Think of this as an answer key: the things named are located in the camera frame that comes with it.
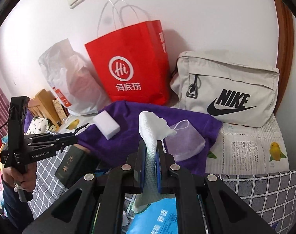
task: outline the sleeve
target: sleeve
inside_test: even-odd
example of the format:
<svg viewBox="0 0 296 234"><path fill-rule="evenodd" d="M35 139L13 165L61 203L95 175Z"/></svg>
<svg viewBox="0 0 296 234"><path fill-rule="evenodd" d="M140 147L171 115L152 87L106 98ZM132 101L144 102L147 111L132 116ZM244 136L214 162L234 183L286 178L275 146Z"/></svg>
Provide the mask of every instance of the sleeve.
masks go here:
<svg viewBox="0 0 296 234"><path fill-rule="evenodd" d="M4 207L10 222L22 232L34 219L27 202L21 202L19 195L3 181Z"/></svg>

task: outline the clear plastic bag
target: clear plastic bag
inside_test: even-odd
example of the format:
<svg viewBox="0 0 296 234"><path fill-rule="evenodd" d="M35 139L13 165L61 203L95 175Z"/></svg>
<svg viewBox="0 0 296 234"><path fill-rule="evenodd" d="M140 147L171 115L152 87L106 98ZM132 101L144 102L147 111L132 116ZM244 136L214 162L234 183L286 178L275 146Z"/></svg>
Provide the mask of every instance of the clear plastic bag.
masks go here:
<svg viewBox="0 0 296 234"><path fill-rule="evenodd" d="M188 120L182 120L170 126L177 133L165 138L168 153L173 155L175 162L180 162L199 154L205 140Z"/></svg>

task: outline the white plastic bag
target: white plastic bag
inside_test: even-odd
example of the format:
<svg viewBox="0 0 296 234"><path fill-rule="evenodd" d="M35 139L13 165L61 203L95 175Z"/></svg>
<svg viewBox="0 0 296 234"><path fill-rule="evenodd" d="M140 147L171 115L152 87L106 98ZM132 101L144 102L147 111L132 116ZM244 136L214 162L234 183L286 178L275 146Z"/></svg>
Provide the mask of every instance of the white plastic bag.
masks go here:
<svg viewBox="0 0 296 234"><path fill-rule="evenodd" d="M110 104L107 94L72 49L68 39L45 51L38 63L60 102L75 114L96 113Z"/></svg>
<svg viewBox="0 0 296 234"><path fill-rule="evenodd" d="M175 162L189 159L203 150L205 139L187 119L170 126L170 128L176 133L167 136L165 143L168 153L173 155Z"/></svg>

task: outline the zipper pull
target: zipper pull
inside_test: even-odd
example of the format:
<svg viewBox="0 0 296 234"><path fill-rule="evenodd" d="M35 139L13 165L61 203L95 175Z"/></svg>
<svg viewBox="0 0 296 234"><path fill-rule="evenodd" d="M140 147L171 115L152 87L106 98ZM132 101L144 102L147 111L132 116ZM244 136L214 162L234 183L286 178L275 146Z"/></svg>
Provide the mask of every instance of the zipper pull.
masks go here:
<svg viewBox="0 0 296 234"><path fill-rule="evenodd" d="M188 91L186 92L186 97L189 97L189 98L198 97L197 79L198 79L198 75L194 75L194 82L191 85L189 85Z"/></svg>

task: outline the yellow bird print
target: yellow bird print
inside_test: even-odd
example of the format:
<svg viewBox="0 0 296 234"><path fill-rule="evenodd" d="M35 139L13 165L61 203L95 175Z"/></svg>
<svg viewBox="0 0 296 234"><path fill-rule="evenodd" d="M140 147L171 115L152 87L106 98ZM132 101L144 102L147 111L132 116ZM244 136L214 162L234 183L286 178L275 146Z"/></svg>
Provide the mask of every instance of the yellow bird print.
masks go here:
<svg viewBox="0 0 296 234"><path fill-rule="evenodd" d="M269 153L270 153L269 162L271 162L272 160L280 161L280 159L286 158L285 154L281 152L279 144L277 144L276 142L271 143Z"/></svg>
<svg viewBox="0 0 296 234"><path fill-rule="evenodd" d="M76 129L79 123L80 123L80 120L76 119L73 122L71 122L70 125L67 126L66 128L69 129L69 130Z"/></svg>

